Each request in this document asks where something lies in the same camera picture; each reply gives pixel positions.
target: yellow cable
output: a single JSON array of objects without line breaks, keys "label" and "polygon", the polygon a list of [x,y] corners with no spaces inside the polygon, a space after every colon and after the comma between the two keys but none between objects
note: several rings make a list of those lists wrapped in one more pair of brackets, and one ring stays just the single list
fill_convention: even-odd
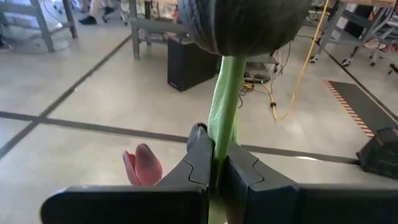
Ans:
[{"label": "yellow cable", "polygon": [[303,76],[304,76],[304,74],[305,74],[305,69],[307,68],[308,61],[310,60],[310,56],[311,56],[313,47],[314,47],[314,45],[315,45],[315,41],[316,41],[316,39],[317,39],[317,37],[318,37],[318,33],[319,33],[320,28],[321,28],[321,25],[323,24],[323,19],[325,18],[326,9],[328,8],[328,6],[329,6],[329,0],[326,0],[325,6],[323,7],[323,12],[322,12],[321,18],[320,18],[320,20],[319,20],[319,24],[318,24],[317,29],[316,29],[316,31],[315,31],[315,35],[313,36],[313,40],[312,40],[312,43],[311,43],[310,51],[309,51],[308,54],[307,54],[307,58],[305,59],[303,68],[301,69],[300,75],[298,76],[298,79],[297,79],[297,82],[296,82],[296,85],[295,85],[295,88],[294,88],[294,91],[293,91],[293,94],[292,94],[292,99],[291,99],[291,101],[290,101],[290,106],[289,106],[289,108],[288,108],[287,113],[286,113],[283,117],[278,118],[278,115],[277,115],[277,113],[276,113],[276,104],[275,104],[275,101],[274,101],[274,96],[272,95],[272,93],[271,93],[271,91],[268,89],[268,87],[267,87],[266,85],[262,84],[262,86],[263,86],[263,87],[267,90],[267,92],[268,92],[269,99],[271,100],[271,103],[274,103],[274,106],[272,106],[272,113],[273,113],[273,115],[274,115],[274,119],[275,119],[275,120],[282,120],[282,119],[286,118],[287,115],[292,111],[293,104],[294,104],[294,99],[295,99],[295,95],[296,95],[297,91],[299,90],[299,87],[300,87],[302,78],[303,78]]}]

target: hazard tape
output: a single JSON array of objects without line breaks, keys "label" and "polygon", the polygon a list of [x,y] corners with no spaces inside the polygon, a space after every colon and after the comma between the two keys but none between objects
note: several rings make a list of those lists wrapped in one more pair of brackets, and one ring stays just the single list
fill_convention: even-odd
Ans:
[{"label": "hazard tape", "polygon": [[350,105],[344,100],[344,98],[337,92],[335,87],[330,84],[329,81],[325,81],[326,87],[330,90],[331,94],[336,97],[336,99],[341,103],[343,108],[348,112],[348,114],[354,119],[355,123],[363,130],[363,132],[369,137],[374,136],[373,132],[368,128],[368,126],[363,122],[363,120],[355,113],[355,111],[350,107]]}]

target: gray floor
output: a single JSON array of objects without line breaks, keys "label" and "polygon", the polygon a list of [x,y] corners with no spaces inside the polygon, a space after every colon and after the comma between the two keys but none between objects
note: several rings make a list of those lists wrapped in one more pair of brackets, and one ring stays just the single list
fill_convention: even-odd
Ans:
[{"label": "gray floor", "polygon": [[[312,34],[303,30],[302,34]],[[128,35],[121,22],[78,27],[79,39],[55,54],[21,55],[0,52],[0,111],[40,115]],[[287,111],[298,71],[310,39],[297,37],[289,62],[274,84],[280,114]],[[328,50],[339,60],[344,47]],[[167,48],[142,45],[133,61],[131,42],[83,82],[49,118],[115,128],[187,136],[192,125],[206,121],[215,79],[184,93],[166,83]],[[386,76],[382,63],[368,68],[366,53],[348,69],[385,105],[398,113],[398,77]],[[243,97],[239,110],[242,144],[355,158],[368,137],[323,83],[353,83],[330,57],[309,65],[289,116],[274,122],[268,96],[261,87]],[[5,145],[28,121],[0,119],[0,144]],[[167,174],[185,154],[180,142],[105,134],[39,124],[0,161],[0,223],[39,223],[40,204],[70,185],[126,185],[121,155],[146,142]],[[398,181],[362,172],[359,167],[296,157],[255,153],[277,171],[303,183],[344,183],[398,186]]]}]

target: chair wheel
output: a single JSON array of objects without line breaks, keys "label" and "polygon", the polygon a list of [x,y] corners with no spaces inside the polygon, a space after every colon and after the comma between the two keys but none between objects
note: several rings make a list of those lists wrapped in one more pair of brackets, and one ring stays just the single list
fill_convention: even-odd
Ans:
[{"label": "chair wheel", "polygon": [[344,60],[341,62],[341,65],[342,65],[343,67],[348,67],[348,66],[351,65],[351,60],[350,60],[349,58],[344,59]]},{"label": "chair wheel", "polygon": [[309,60],[308,62],[310,62],[310,63],[317,63],[317,62],[318,62],[318,57],[316,57],[316,56],[311,56],[311,57],[310,57],[310,60]]}]

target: plant stem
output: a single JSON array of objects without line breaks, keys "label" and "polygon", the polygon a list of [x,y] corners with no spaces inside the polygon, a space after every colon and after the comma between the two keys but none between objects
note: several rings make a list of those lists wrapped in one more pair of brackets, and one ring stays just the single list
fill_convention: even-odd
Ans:
[{"label": "plant stem", "polygon": [[211,104],[208,134],[215,142],[212,172],[215,172],[218,189],[224,160],[227,156],[230,140],[238,141],[237,105],[239,89],[246,67],[245,58],[223,57],[218,76],[213,102]]}]

